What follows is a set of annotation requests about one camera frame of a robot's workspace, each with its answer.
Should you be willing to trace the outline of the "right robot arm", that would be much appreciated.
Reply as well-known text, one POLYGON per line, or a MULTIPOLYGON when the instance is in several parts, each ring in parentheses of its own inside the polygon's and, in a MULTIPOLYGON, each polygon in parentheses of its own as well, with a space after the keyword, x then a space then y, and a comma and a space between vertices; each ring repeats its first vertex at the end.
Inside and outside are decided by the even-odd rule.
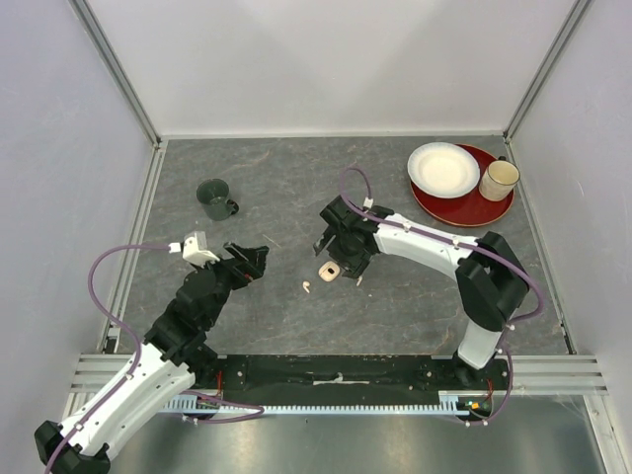
POLYGON ((401 257, 435 270, 457 284, 469 322, 456 351, 452 376, 461 387, 477 387, 511 317, 529 293, 527 274, 499 234, 482 238, 433 230, 387 207, 358 211, 335 197, 320 212, 327 227, 314 244, 346 277, 360 278, 372 257, 401 257))

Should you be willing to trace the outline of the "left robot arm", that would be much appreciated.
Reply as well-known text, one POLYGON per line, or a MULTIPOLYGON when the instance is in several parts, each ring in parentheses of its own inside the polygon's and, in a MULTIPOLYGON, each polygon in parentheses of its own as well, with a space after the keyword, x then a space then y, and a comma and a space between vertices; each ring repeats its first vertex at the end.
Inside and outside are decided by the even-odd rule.
POLYGON ((206 247, 201 232, 154 250, 179 254, 193 266, 118 373, 65 420, 43 422, 35 432, 47 473, 106 473, 124 445, 180 393, 205 388, 216 377, 217 354, 207 332, 230 294, 264 275, 267 246, 224 245, 222 258, 206 247))

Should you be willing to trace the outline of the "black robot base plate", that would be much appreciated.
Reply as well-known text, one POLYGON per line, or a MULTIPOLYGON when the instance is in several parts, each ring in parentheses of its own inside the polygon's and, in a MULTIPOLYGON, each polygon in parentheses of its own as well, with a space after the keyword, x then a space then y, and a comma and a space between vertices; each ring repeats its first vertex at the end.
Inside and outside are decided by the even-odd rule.
POLYGON ((198 374, 195 389, 260 406, 434 405, 441 392, 487 394, 508 387, 509 366, 476 370, 431 355, 227 355, 198 374))

